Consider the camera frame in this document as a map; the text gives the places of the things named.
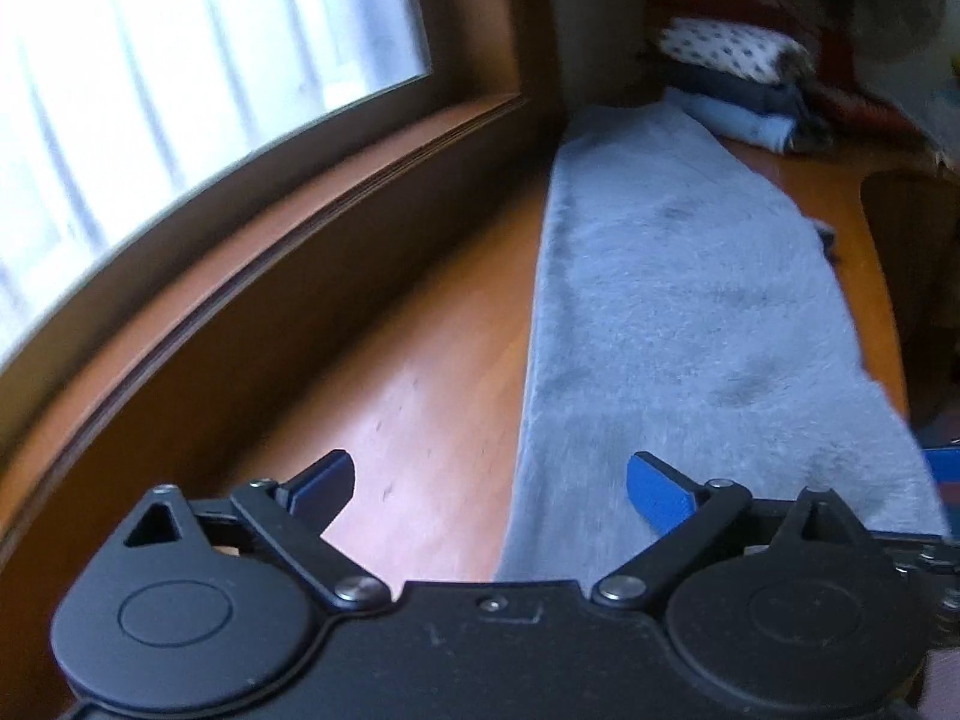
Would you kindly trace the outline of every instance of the light blue folded cloth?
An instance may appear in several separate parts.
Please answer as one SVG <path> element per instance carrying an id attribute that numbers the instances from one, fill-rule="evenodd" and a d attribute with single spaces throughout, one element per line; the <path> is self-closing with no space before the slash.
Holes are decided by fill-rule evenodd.
<path id="1" fill-rule="evenodd" d="M 781 114 L 761 115 L 739 105 L 706 95 L 693 95 L 670 86 L 664 91 L 664 102 L 676 105 L 691 119 L 707 127 L 714 135 L 760 146 L 775 154 L 787 151 L 797 122 Z"/>

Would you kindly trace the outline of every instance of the folded clothes stack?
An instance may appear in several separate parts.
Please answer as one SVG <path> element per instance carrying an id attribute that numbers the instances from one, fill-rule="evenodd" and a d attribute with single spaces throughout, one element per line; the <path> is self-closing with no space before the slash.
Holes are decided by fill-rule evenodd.
<path id="1" fill-rule="evenodd" d="M 813 153 L 833 145 L 798 85 L 814 76 L 809 52 L 793 38 L 745 23 L 675 18 L 661 31 L 658 65 L 664 99 L 714 135 L 774 153 Z"/>

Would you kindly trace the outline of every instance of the wooden window frame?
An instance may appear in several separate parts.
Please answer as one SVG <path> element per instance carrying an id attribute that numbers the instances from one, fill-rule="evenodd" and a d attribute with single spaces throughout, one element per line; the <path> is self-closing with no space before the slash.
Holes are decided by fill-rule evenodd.
<path id="1" fill-rule="evenodd" d="M 290 338 L 294 348 L 309 338 L 316 363 L 486 213 L 510 165 L 555 143 L 565 111 L 549 0 L 421 0 L 421 9 L 432 82 L 306 127 L 200 188 L 62 304 L 0 374 L 0 402 L 16 405 L 0 421 L 0 716 L 47 714 L 62 701 L 49 615 L 131 501 L 153 480 L 213 484 L 238 446 L 222 442 L 227 426 L 299 386 L 271 372 L 290 365 L 283 348 L 250 370 L 218 357 L 267 337 L 272 288 L 290 302 L 275 321 L 298 322 L 306 286 L 279 274 L 306 261 L 349 272 L 306 276 L 323 311 Z M 165 265 L 147 278 L 126 276 L 157 261 Z M 209 399 L 237 399 L 182 435 L 147 439 L 157 454 L 126 457 L 132 440 L 165 424 L 155 399 L 181 396 L 194 375 L 200 391 L 215 389 Z M 265 394 L 243 395 L 257 388 Z"/>

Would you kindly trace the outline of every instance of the window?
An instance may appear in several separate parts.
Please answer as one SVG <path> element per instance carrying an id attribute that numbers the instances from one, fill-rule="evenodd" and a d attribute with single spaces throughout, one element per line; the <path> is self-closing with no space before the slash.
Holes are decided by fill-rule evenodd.
<path id="1" fill-rule="evenodd" d="M 428 75 L 416 0 L 0 0 L 0 365 L 218 172 Z"/>

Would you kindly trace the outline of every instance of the folded cloth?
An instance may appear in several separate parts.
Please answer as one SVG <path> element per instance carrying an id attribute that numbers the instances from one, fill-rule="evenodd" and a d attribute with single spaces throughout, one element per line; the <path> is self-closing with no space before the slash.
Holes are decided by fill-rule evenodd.
<path id="1" fill-rule="evenodd" d="M 739 105 L 706 95 L 691 95 L 673 87 L 664 91 L 664 102 L 676 105 L 714 135 L 760 146 L 775 154 L 813 153 L 832 145 L 826 126 L 813 119 L 798 122 L 780 114 L 762 116 Z"/>
<path id="2" fill-rule="evenodd" d="M 780 114 L 798 122 L 813 119 L 815 116 L 806 105 L 803 92 L 796 84 L 771 86 L 747 81 L 719 70 L 669 60 L 659 62 L 656 72 L 665 86 L 674 86 L 693 95 L 707 95 L 754 113 Z"/>
<path id="3" fill-rule="evenodd" d="M 817 234 L 674 106 L 570 124 L 533 305 L 498 579 L 589 586 L 655 541 L 627 497 L 640 449 L 697 482 L 832 487 L 869 528 L 944 533 Z"/>
<path id="4" fill-rule="evenodd" d="M 815 74 L 810 53 L 792 37 L 748 23 L 671 20 L 659 49 L 672 59 L 766 84 L 793 83 Z"/>

